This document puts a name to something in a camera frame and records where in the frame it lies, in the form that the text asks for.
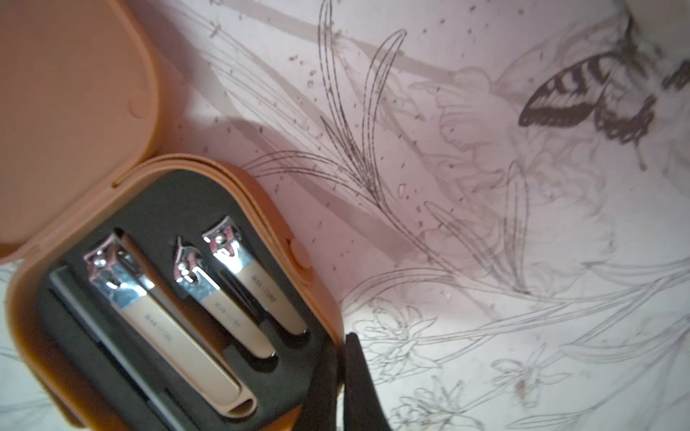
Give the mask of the grey nail clipper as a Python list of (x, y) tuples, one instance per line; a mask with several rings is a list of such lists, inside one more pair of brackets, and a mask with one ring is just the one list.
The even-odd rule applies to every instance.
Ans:
[(199, 249), (180, 235), (174, 250), (174, 279), (254, 357), (275, 356), (276, 349), (253, 317), (211, 276)]

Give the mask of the long brown nail clipper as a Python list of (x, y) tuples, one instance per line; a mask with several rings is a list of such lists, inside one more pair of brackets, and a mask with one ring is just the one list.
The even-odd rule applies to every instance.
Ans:
[(251, 391), (156, 298), (158, 286), (122, 235), (111, 233), (84, 261), (96, 291), (218, 414), (240, 420), (256, 411)]

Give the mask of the small brown nail clipper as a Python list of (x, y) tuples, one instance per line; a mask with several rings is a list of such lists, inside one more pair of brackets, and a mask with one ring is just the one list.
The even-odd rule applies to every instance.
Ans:
[(244, 244), (241, 230), (229, 215), (201, 236), (215, 259), (286, 332), (299, 336), (308, 331), (298, 310)]

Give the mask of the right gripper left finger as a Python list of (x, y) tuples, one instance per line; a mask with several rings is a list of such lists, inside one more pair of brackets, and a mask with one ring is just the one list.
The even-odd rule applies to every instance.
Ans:
[(332, 343), (323, 345), (294, 431), (334, 431), (340, 379), (339, 350)]

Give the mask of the dark brown clipper case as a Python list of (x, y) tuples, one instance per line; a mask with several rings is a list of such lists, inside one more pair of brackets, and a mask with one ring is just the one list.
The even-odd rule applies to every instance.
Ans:
[[(341, 314), (302, 244), (245, 170), (157, 153), (163, 93), (152, 48), (120, 1), (1, 5), (1, 260), (18, 261), (7, 327), (33, 376), (77, 430), (293, 430)], [(286, 332), (215, 259), (201, 234), (230, 216), (298, 310)], [(257, 401), (217, 413), (88, 280), (84, 255), (124, 237), (156, 298)], [(255, 320), (258, 359), (174, 279), (176, 237)]]

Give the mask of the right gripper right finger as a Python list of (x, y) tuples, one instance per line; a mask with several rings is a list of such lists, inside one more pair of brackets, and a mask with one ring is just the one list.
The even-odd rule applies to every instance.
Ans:
[(390, 431), (359, 337), (349, 333), (344, 346), (343, 427), (347, 431)]

